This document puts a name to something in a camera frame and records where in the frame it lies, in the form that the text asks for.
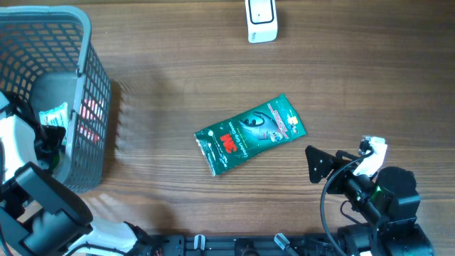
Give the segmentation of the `grey plastic mesh basket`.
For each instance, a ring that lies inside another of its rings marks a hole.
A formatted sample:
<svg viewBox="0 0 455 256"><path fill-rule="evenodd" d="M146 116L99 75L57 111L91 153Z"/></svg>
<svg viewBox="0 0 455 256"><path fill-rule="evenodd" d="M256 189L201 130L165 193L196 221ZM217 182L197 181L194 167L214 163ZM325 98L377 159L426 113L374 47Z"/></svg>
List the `grey plastic mesh basket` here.
<svg viewBox="0 0 455 256"><path fill-rule="evenodd" d="M22 96L35 114L68 104L67 142L53 176L76 193L101 182L112 99L91 35L90 18L74 6L1 8L1 91ZM104 102L99 143L79 133L84 99Z"/></svg>

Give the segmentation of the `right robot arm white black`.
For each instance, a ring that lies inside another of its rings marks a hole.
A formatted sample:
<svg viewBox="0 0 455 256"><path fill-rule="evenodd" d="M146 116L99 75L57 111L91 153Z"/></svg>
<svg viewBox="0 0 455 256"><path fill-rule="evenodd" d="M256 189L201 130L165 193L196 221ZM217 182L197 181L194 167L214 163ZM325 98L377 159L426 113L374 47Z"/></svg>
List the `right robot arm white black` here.
<svg viewBox="0 0 455 256"><path fill-rule="evenodd" d="M395 166L378 170L373 161L380 150L368 143L359 156L345 151L330 155L314 146L305 150L310 181L327 180L321 192L320 216L326 247L332 255L434 255L429 238L417 223L421 197L411 171ZM325 215L328 194L342 194L364 223L331 234Z"/></svg>

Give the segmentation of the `small red snack packet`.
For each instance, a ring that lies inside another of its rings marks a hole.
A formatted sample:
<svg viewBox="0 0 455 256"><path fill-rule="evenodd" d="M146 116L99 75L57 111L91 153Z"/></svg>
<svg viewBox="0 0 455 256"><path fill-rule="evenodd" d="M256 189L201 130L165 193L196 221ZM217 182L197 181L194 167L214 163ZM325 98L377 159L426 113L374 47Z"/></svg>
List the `small red snack packet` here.
<svg viewBox="0 0 455 256"><path fill-rule="evenodd" d="M83 104L80 105L80 117L87 123L79 123L79 133L89 139L93 143L100 142L100 134L97 131L99 125L97 121L102 121L104 114L104 102L90 99L84 99Z"/></svg>

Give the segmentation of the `white barcode scanner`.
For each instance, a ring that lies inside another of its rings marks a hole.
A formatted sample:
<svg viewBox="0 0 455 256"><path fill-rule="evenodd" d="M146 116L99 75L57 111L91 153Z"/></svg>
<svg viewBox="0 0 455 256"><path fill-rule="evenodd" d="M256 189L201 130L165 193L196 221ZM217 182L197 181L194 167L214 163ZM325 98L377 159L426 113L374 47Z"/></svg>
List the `white barcode scanner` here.
<svg viewBox="0 0 455 256"><path fill-rule="evenodd" d="M266 43L274 41L278 34L275 0L245 0L248 41Z"/></svg>

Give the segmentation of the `green 3M gloves packet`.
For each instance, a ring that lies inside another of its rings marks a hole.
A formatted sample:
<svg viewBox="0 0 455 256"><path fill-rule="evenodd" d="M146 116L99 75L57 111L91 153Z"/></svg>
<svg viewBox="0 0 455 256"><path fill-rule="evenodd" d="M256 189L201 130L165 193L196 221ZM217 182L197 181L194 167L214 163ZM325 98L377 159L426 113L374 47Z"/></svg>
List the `green 3M gloves packet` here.
<svg viewBox="0 0 455 256"><path fill-rule="evenodd" d="M284 94L194 134L213 176L305 135L304 123Z"/></svg>

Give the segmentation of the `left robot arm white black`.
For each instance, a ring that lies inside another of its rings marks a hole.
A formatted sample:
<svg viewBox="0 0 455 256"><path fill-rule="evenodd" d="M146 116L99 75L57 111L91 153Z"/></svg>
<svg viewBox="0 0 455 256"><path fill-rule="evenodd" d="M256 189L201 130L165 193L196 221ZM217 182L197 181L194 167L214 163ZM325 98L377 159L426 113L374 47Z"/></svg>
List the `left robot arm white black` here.
<svg viewBox="0 0 455 256"><path fill-rule="evenodd" d="M15 92L1 94L1 247L6 255L153 255L153 240L128 222L94 218L53 178L66 129L43 125Z"/></svg>

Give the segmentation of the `light teal tissue pack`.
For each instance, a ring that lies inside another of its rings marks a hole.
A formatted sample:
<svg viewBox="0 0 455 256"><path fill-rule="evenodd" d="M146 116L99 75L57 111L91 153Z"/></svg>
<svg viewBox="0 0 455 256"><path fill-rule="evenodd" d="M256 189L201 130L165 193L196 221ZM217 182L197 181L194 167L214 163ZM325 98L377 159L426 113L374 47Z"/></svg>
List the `light teal tissue pack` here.
<svg viewBox="0 0 455 256"><path fill-rule="evenodd" d="M44 112L39 112L40 123L42 125L50 125L57 127L68 128L68 104L64 102L59 107Z"/></svg>

